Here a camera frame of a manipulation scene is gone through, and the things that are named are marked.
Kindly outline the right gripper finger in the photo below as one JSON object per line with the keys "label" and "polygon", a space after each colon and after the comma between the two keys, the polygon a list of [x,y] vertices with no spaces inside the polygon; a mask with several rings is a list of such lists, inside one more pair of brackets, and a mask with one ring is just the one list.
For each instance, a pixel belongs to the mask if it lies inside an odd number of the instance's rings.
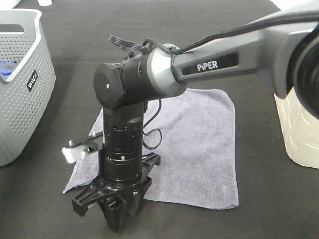
{"label": "right gripper finger", "polygon": [[123,226],[125,226],[132,217],[135,217],[139,213],[143,197],[146,194],[146,192],[147,189],[129,190],[125,194],[124,199],[126,203],[122,217]]}
{"label": "right gripper finger", "polygon": [[108,198],[98,202],[98,205],[103,212],[108,227],[117,233],[121,226],[126,201],[121,198]]}

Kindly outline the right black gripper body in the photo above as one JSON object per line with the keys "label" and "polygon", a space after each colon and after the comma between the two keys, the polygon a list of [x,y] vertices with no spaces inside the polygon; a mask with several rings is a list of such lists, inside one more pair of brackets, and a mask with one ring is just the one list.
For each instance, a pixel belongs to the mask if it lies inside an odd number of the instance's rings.
{"label": "right black gripper body", "polygon": [[154,165],[160,165],[160,156],[150,153],[142,157],[142,175],[133,182],[111,182],[107,177],[96,177],[78,196],[72,200],[73,210],[84,216],[89,206],[97,203],[103,212],[120,214],[132,204],[130,211],[135,215],[140,201],[152,184],[148,176]]}

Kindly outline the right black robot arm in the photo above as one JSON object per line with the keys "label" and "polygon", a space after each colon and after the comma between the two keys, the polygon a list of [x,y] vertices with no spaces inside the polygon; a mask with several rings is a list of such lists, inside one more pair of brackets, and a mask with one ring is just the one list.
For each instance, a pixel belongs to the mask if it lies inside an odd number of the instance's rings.
{"label": "right black robot arm", "polygon": [[136,44],[110,36],[128,52],[119,63],[100,64],[93,78],[103,109],[103,129],[70,141],[62,152],[68,163],[98,154],[98,175],[72,200],[84,216],[101,208],[117,232],[136,215],[152,184],[149,173],[160,156],[142,154],[143,119],[148,102],[176,97],[189,83],[259,74],[279,98],[290,88],[313,116],[319,115],[319,3],[314,0],[256,21],[209,35],[186,47],[146,39]]}

